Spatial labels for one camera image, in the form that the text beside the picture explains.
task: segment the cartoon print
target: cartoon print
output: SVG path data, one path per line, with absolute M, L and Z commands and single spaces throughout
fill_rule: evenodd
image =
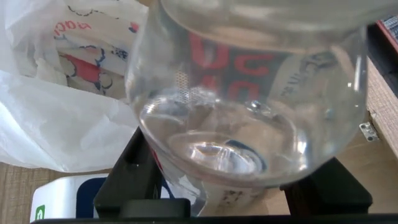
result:
M 127 53 L 125 50 L 117 48 L 117 47 L 113 47 L 113 50 L 111 51 L 111 53 L 113 55 L 118 56 L 123 61 L 127 62 L 127 58 L 129 56 L 129 53 Z
M 80 77 L 84 81 L 90 82 L 102 94 L 113 85 L 112 78 L 101 69 L 83 60 L 72 57 L 71 55 L 61 55 L 61 63 L 68 78 Z
M 92 15 L 93 13 L 106 14 L 105 12 L 101 12 L 101 11 L 94 10 L 94 9 L 90 9 L 88 12 L 87 11 L 84 12 L 82 10 L 77 11 L 75 9 L 72 9 L 72 7 L 70 7 L 70 6 L 68 6 L 68 9 L 69 9 L 69 11 L 75 13 L 77 16 L 89 16 L 89 15 Z
M 105 60 L 105 50 L 102 48 L 97 48 L 94 45 L 88 45 L 88 46 L 80 46 L 80 49 L 85 49 L 87 52 L 97 55 L 94 59 L 95 64 L 97 67 L 101 66 L 101 62 Z
M 130 30 L 131 32 L 137 33 L 138 28 L 139 28 L 139 25 L 138 25 L 138 24 L 136 24 L 135 22 L 130 22 L 129 30 Z

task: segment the red lettering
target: red lettering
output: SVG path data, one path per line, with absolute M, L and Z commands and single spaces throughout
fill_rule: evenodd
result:
M 64 32 L 64 31 L 66 30 L 65 26 L 64 26 L 61 22 L 57 23 L 57 25 L 55 26 L 55 28 L 56 28 L 57 30 L 61 31 L 61 32 Z
M 157 166 L 159 167 L 159 169 L 160 169 L 161 171 L 163 171 L 163 167 L 162 167 L 162 165 L 160 164 L 160 161 L 159 161 L 159 158 L 157 157 L 156 152 L 155 152 L 151 147 L 150 147 L 149 149 L 150 149 L 150 151 L 151 151 L 151 153 L 152 153 L 152 156 L 154 157 L 154 160 L 155 160 Z
M 247 68 L 246 63 L 248 60 L 270 60 L 272 55 L 240 55 L 235 59 L 235 67 L 245 75 L 262 76 L 267 75 L 269 69 L 265 66 L 257 68 Z
M 228 48 L 225 45 L 218 45 L 216 51 L 216 58 L 213 62 L 209 62 L 209 57 L 206 57 L 203 43 L 199 36 L 195 34 L 189 35 L 192 59 L 196 64 L 202 68 L 218 69 L 227 66 L 228 64 Z
M 68 29 L 76 29 L 76 24 L 73 21 L 65 21 Z
M 83 23 L 78 22 L 78 23 L 77 23 L 77 26 L 78 26 L 79 28 L 81 28 L 81 29 L 91 29 L 91 26 L 88 25 L 88 24 L 85 23 L 85 22 L 83 22 Z
M 259 85 L 249 83 L 245 81 L 235 81 L 229 86 L 228 96 L 232 99 L 236 99 L 241 88 L 247 88 L 249 90 L 249 99 L 255 100 L 259 95 Z
M 217 90 L 216 77 L 212 75 L 205 75 L 201 80 L 201 84 L 213 91 Z

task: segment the wooden surface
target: wooden surface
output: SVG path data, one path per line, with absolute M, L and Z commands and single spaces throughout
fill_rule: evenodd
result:
M 368 110 L 382 140 L 398 157 L 398 98 L 369 60 Z

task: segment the label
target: label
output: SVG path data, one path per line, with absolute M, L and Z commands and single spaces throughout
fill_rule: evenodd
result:
M 45 214 L 45 205 L 37 207 L 35 213 L 35 220 L 44 219 L 44 214 Z

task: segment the white plastic bag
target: white plastic bag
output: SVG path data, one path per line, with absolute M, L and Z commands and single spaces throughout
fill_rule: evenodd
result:
M 134 34 L 145 19 L 146 7 L 134 0 L 1 0 L 1 5 L 0 162 L 61 172 L 111 168 L 137 121 L 117 100 L 124 91 L 104 83 L 123 84 L 119 59 L 126 59 L 112 50 L 129 51 L 134 39 L 129 32 Z M 89 32 L 78 30 L 87 24 Z M 122 34 L 120 24 L 129 26 Z M 86 53 L 105 49 L 111 54 L 108 64 L 93 65 L 101 67 L 98 82 L 85 80 L 86 68 L 80 71 L 83 77 L 71 75 L 71 61 L 63 62 L 72 55 L 96 63 L 79 52 L 86 49 L 80 46 L 84 41 L 90 45 Z M 107 97 L 110 92 L 114 98 Z

